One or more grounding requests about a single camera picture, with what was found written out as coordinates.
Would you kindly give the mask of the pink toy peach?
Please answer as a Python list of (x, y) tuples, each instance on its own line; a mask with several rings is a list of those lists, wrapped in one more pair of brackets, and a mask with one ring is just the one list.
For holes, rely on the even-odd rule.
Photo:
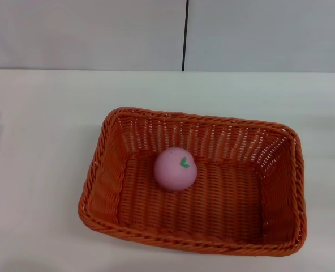
[(154, 164), (156, 182), (172, 191), (188, 189), (197, 178), (197, 166), (190, 152), (171, 147), (160, 153)]

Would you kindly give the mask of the orange woven plastic basket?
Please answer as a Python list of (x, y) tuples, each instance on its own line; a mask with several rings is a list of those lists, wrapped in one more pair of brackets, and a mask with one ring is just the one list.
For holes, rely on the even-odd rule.
[[(181, 192), (154, 179), (169, 147), (186, 149), (197, 165)], [(291, 255), (307, 236), (300, 139), (274, 122), (117, 108), (102, 124), (78, 214), (94, 231), (145, 245)]]

